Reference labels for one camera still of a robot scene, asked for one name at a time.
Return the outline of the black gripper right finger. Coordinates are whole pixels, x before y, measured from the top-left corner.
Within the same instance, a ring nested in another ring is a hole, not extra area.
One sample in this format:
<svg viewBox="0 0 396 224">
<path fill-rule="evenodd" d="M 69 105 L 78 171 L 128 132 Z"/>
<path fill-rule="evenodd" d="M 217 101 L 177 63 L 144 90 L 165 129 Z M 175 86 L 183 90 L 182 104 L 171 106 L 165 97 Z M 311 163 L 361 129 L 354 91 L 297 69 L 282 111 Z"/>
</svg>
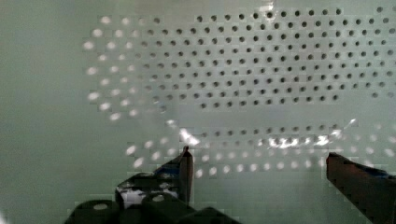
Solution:
<svg viewBox="0 0 396 224">
<path fill-rule="evenodd" d="M 326 177 L 373 224 L 395 224 L 394 175 L 331 152 Z"/>
</svg>

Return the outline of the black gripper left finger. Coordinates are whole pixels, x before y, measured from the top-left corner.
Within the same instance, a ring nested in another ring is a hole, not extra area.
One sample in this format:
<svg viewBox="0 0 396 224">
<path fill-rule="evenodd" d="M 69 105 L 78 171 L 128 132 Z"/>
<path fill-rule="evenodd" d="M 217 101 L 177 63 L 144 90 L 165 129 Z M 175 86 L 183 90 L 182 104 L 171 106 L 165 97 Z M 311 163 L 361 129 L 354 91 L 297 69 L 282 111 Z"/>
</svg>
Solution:
<svg viewBox="0 0 396 224">
<path fill-rule="evenodd" d="M 184 203 L 190 202 L 193 156 L 189 147 L 151 173 L 138 173 L 116 186 L 115 199 L 121 209 L 139 205 L 153 193 L 167 193 Z"/>
</svg>

